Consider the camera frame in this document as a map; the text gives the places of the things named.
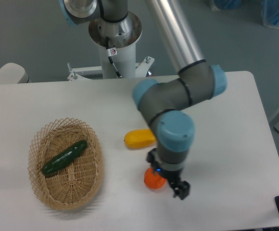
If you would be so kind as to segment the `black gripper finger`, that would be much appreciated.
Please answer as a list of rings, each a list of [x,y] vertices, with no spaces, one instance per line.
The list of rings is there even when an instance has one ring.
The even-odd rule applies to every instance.
[[[153,148],[147,154],[146,161],[150,164],[153,170],[158,169],[158,161],[157,161],[157,149]]]
[[[173,197],[178,197],[180,200],[184,200],[190,194],[190,184],[187,181],[180,181],[173,188]]]

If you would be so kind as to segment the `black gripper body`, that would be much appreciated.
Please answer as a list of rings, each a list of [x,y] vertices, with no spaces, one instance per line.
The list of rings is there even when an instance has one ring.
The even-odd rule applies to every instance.
[[[184,168],[184,163],[177,163],[177,164],[170,164],[167,163],[159,157],[157,154],[157,161],[158,161],[158,169],[154,170],[157,171],[161,177],[165,178],[168,182],[170,187],[173,189],[176,184],[178,184],[181,180],[180,174]]]

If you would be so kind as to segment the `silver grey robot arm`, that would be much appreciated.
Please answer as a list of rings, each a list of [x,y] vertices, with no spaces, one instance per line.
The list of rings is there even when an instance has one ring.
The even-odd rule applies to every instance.
[[[89,22],[89,35],[99,49],[104,79],[135,78],[135,44],[142,27],[126,0],[62,0],[66,21],[73,26]],[[182,181],[195,128],[183,110],[222,94],[227,87],[224,71],[208,65],[177,0],[148,0],[147,7],[160,30],[178,78],[160,83],[147,78],[133,90],[133,100],[157,139],[147,155],[155,172],[168,181],[174,196],[185,199],[190,184]]]

